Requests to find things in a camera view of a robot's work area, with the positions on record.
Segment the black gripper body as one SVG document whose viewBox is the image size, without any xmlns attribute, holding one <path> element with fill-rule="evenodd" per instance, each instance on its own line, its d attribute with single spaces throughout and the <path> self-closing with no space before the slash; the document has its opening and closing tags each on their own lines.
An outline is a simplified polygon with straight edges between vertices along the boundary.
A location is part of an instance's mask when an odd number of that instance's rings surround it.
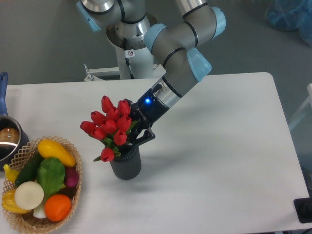
<svg viewBox="0 0 312 234">
<path fill-rule="evenodd" d="M 138 129 L 148 129 L 168 110 L 169 107 L 165 106 L 150 88 L 131 105 L 130 118 L 137 121 Z"/>
</svg>

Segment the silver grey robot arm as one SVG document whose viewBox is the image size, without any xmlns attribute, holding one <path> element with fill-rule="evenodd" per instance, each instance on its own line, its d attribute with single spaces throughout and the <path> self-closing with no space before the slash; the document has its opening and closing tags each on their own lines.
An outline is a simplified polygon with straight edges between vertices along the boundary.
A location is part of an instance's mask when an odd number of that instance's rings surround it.
<svg viewBox="0 0 312 234">
<path fill-rule="evenodd" d="M 143 0 L 80 0 L 77 8 L 91 30 L 106 32 L 115 47 L 121 79 L 150 78 L 154 60 L 165 74 L 136 102 L 130 116 L 136 125 L 128 142 L 155 138 L 151 127 L 211 71 L 197 47 L 226 27 L 223 12 L 205 0 L 176 2 L 183 22 L 168 28 L 154 23 Z"/>
</svg>

